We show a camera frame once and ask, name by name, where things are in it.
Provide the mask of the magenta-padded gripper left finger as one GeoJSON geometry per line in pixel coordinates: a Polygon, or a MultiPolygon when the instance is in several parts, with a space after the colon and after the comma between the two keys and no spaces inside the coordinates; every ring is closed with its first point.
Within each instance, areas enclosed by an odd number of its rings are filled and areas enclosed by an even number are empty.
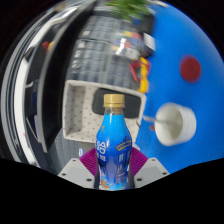
{"type": "Polygon", "coordinates": [[[89,150],[80,159],[72,158],[58,176],[84,188],[98,189],[100,174],[96,150],[89,150]]]}

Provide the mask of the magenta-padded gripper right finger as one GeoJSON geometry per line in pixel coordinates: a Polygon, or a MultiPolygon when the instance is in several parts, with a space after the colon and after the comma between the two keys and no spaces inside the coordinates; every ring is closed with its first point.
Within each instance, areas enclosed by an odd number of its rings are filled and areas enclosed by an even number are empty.
{"type": "Polygon", "coordinates": [[[129,187],[140,188],[157,181],[169,172],[155,157],[147,158],[138,149],[133,148],[129,160],[129,187]]]}

